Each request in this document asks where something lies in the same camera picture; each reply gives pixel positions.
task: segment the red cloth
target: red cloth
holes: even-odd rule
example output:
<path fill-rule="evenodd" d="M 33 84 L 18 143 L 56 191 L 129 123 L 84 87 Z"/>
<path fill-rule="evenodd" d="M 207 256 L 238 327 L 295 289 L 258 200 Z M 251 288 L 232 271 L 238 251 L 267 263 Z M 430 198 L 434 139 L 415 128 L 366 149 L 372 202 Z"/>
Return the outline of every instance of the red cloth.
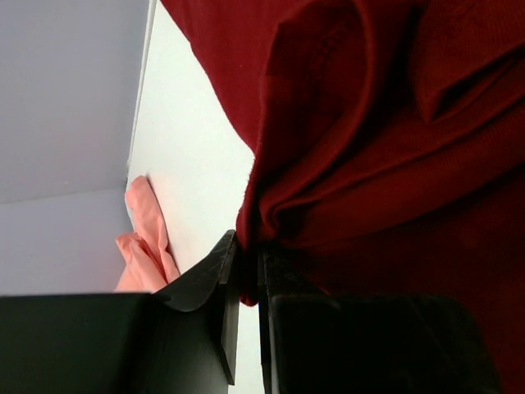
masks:
<path fill-rule="evenodd" d="M 459 299 L 525 392 L 523 0 L 164 4 L 255 152 L 247 252 L 277 241 L 329 293 Z"/>

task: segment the crumpled pink cloth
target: crumpled pink cloth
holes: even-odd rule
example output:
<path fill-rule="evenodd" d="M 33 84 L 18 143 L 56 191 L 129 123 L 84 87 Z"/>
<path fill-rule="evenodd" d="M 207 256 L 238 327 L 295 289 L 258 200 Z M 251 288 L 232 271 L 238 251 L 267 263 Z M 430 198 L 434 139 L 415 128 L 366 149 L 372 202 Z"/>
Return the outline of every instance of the crumpled pink cloth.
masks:
<path fill-rule="evenodd" d="M 158 291 L 175 281 L 180 272 L 167 251 L 166 223 L 146 176 L 139 176 L 131 183 L 126 201 L 135 232 L 116 239 L 126 261 L 116 291 Z"/>

